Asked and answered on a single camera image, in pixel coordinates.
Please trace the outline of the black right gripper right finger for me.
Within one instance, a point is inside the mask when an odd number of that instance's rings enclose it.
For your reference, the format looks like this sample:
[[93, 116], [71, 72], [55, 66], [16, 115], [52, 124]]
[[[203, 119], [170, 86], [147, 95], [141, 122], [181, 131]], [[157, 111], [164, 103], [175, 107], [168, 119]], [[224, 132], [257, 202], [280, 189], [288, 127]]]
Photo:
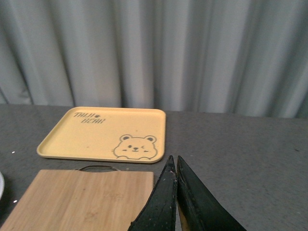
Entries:
[[245, 228], [217, 201], [185, 160], [177, 161], [177, 199], [191, 231], [244, 231]]

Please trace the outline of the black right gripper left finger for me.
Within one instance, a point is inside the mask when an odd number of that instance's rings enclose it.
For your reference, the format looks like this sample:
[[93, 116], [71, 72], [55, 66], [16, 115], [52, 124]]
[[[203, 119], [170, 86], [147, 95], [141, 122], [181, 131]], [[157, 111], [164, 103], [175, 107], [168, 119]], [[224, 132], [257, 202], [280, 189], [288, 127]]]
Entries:
[[177, 208], [177, 176], [169, 156], [144, 208], [131, 222], [129, 231], [174, 231]]

